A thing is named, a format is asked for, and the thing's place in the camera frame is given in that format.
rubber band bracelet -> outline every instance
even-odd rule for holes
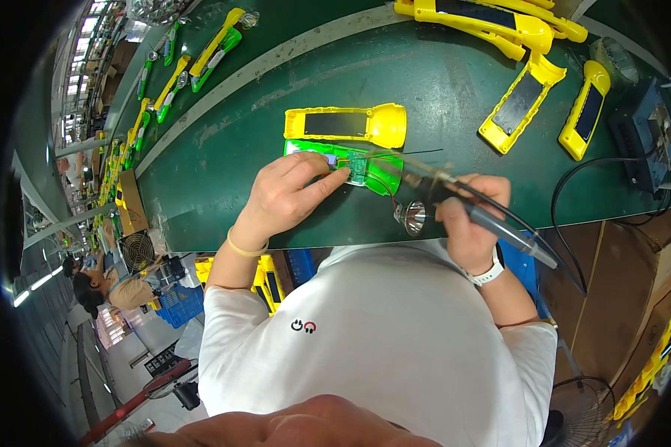
[[[226,233],[226,241],[229,242],[229,247],[231,247],[231,250],[235,251],[239,255],[246,256],[246,257],[258,257],[258,256],[263,255],[264,253],[266,253],[266,250],[268,250],[268,241],[266,241],[266,245],[264,245],[263,248],[261,250],[259,250],[258,252],[248,252],[246,250],[240,249],[231,240],[231,230],[232,229],[234,229],[234,228],[233,227],[229,228],[229,232]]]

cooling fan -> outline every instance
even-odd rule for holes
[[[126,269],[130,275],[151,267],[157,261],[152,239],[149,238],[149,233],[145,229],[122,237],[118,245],[119,253],[125,260]]]
[[[614,394],[604,380],[579,376],[556,384],[540,447],[599,446],[609,432],[607,415],[613,409]]]
[[[199,386],[196,379],[198,377],[199,361],[184,359],[147,383],[144,386],[144,395],[149,399],[161,399],[174,393],[183,407],[191,411],[201,403],[197,395]],[[164,380],[167,382],[154,387],[154,383]]]

hand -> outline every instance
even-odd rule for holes
[[[231,241],[242,250],[259,251],[271,236],[306,219],[349,174],[347,167],[329,174],[328,159],[316,152],[296,152],[268,164],[256,176]],[[304,188],[320,175],[324,177]]]
[[[491,197],[497,203],[508,206],[510,204],[510,181],[504,177],[491,175],[468,174],[456,177],[460,182]],[[467,197],[478,206],[504,219],[504,214],[489,203],[482,202],[471,193],[459,189],[453,184],[448,187]],[[435,211],[435,220],[442,222],[447,231],[447,252],[450,258],[465,271],[473,276],[482,275],[493,267],[492,249],[497,244],[497,237],[490,231],[470,222],[462,203],[450,197],[440,203]]]

white smartwatch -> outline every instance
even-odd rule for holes
[[[483,285],[486,284],[487,282],[492,281],[494,278],[500,276],[500,273],[502,272],[504,272],[504,267],[500,262],[500,257],[497,256],[497,246],[495,245],[494,248],[492,249],[492,268],[489,269],[487,272],[477,276],[472,276],[469,273],[466,274],[467,279],[469,279],[472,284]]]

beige shirt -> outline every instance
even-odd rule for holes
[[[115,269],[112,269],[107,273],[107,279],[115,284],[119,282],[119,274]],[[108,301],[113,306],[124,310],[134,310],[155,298],[152,293],[152,286],[141,278],[125,279],[117,284],[107,296]]]

